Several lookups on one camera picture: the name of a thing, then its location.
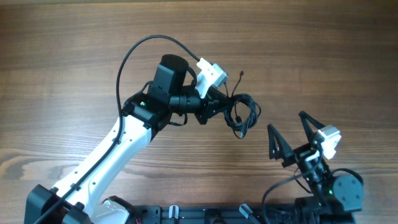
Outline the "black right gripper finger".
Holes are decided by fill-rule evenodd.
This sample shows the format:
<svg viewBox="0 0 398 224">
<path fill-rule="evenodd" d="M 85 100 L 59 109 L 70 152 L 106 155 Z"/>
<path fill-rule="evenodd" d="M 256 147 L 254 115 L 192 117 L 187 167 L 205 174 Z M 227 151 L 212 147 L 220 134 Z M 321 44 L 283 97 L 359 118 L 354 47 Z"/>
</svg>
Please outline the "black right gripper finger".
<svg viewBox="0 0 398 224">
<path fill-rule="evenodd" d="M 310 125 L 314 126 L 316 129 L 324 128 L 325 125 L 322 124 L 321 122 L 315 120 L 313 117 L 311 117 L 305 111 L 301 111 L 298 115 L 302 122 L 303 129 L 305 131 L 305 135 L 306 135 L 308 141 L 312 142 L 314 139 L 315 133 L 313 132 L 313 129 L 311 128 Z"/>
<path fill-rule="evenodd" d="M 292 148 L 282 137 L 276 128 L 269 124 L 267 126 L 269 136 L 269 159 L 288 159 L 294 155 Z"/>
</svg>

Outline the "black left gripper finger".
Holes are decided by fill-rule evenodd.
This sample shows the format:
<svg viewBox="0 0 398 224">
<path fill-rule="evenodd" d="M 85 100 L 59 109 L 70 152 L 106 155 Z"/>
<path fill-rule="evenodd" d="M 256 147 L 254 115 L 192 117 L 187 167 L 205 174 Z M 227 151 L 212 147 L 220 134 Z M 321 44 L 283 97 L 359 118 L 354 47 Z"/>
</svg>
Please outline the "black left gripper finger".
<svg viewBox="0 0 398 224">
<path fill-rule="evenodd" d="M 211 109 L 211 117 L 213 117 L 219 113 L 228 112 L 232 107 L 233 107 L 232 101 L 214 102 L 214 104 L 212 105 L 212 109 Z"/>
<path fill-rule="evenodd" d="M 232 99 L 228 97 L 226 94 L 219 91 L 219 89 L 211 87 L 211 99 L 213 101 L 218 100 L 220 103 L 230 103 Z"/>
</svg>

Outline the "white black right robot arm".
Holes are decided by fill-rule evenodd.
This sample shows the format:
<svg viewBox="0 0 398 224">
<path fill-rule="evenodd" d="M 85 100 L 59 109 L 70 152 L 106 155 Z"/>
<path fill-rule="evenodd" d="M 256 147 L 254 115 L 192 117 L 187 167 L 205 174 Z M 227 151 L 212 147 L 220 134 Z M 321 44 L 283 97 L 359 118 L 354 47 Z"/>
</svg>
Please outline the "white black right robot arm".
<svg viewBox="0 0 398 224">
<path fill-rule="evenodd" d="M 265 194 L 302 177 L 313 196 L 298 199 L 298 202 L 305 206 L 315 202 L 319 209 L 326 209 L 328 214 L 347 215 L 360 211 L 364 193 L 363 178 L 346 168 L 331 171 L 325 162 L 336 154 L 336 147 L 341 140 L 340 130 L 332 125 L 325 126 L 304 111 L 298 115 L 308 140 L 303 146 L 292 149 L 272 124 L 267 126 L 267 130 L 269 158 L 282 159 L 283 167 L 295 164 L 301 174 L 273 185 Z"/>
</svg>

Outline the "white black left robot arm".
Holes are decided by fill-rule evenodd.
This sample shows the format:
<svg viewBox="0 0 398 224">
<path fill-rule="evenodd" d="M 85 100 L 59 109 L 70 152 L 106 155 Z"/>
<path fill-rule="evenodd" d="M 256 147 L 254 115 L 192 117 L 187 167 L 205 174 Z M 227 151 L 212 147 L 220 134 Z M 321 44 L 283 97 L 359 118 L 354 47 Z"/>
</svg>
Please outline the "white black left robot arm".
<svg viewBox="0 0 398 224">
<path fill-rule="evenodd" d="M 226 110 L 232 101 L 218 88 L 228 74 L 201 58 L 196 74 L 177 55 L 163 55 L 154 79 L 128 98 L 107 136 L 71 173 L 51 189 L 37 185 L 28 195 L 25 223 L 137 223 L 140 216 L 126 201 L 104 191 L 127 162 L 145 148 L 174 113 L 193 113 L 200 124 Z"/>
</svg>

